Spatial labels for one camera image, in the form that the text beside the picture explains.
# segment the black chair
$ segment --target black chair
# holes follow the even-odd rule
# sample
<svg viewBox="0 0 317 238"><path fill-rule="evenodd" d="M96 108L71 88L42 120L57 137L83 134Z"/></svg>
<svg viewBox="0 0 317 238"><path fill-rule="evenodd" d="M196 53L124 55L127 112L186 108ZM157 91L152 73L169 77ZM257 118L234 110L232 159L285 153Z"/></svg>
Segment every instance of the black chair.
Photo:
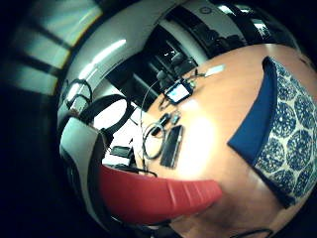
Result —
<svg viewBox="0 0 317 238"><path fill-rule="evenodd" d="M231 50L244 47L245 44L240 40L238 35L231 35L226 38Z"/></svg>
<svg viewBox="0 0 317 238"><path fill-rule="evenodd" d="M174 84L173 77L164 70L160 70L158 72L157 79L159 80L159 88L162 92L164 92L166 89Z"/></svg>
<svg viewBox="0 0 317 238"><path fill-rule="evenodd" d="M177 77L182 77L185 73L191 71L196 67L196 63L191 58L186 58L183 53L177 53L171 59L171 66L173 67Z"/></svg>

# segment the red object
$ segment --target red object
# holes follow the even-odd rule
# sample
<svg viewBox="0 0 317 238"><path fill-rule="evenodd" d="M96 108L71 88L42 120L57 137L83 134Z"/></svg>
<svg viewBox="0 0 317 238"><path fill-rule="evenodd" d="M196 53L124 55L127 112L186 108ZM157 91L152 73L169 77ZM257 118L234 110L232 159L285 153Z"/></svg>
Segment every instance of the red object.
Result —
<svg viewBox="0 0 317 238"><path fill-rule="evenodd" d="M109 211L131 224L155 224L206 209L221 197L214 180L176 180L101 166L101 196Z"/></svg>

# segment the screen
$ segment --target screen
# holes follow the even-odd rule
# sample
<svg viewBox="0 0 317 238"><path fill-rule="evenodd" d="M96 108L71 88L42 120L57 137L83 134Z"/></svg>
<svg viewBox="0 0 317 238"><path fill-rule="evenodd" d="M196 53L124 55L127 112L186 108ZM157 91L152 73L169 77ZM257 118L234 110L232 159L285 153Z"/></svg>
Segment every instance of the screen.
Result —
<svg viewBox="0 0 317 238"><path fill-rule="evenodd" d="M184 97L188 96L190 93L184 87L184 85L179 84L176 86L172 91L167 93L167 96L169 97L170 100L174 102L178 102L179 100L183 99Z"/></svg>

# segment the small display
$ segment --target small display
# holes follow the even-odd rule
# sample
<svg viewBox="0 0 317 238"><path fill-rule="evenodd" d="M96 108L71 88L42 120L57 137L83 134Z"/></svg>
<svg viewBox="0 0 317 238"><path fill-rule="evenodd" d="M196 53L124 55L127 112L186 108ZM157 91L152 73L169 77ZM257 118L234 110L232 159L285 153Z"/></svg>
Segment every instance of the small display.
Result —
<svg viewBox="0 0 317 238"><path fill-rule="evenodd" d="M170 87L165 95L172 104L177 104L192 94L192 88L187 82L178 81Z"/></svg>

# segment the white patterned fabric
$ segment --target white patterned fabric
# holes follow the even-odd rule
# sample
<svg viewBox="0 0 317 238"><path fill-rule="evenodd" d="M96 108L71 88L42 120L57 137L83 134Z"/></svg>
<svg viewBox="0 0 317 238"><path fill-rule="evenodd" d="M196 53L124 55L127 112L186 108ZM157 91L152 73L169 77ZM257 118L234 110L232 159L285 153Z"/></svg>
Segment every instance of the white patterned fabric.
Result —
<svg viewBox="0 0 317 238"><path fill-rule="evenodd" d="M283 65L276 69L276 105L272 127L254 168L297 203L317 180L317 104Z"/></svg>

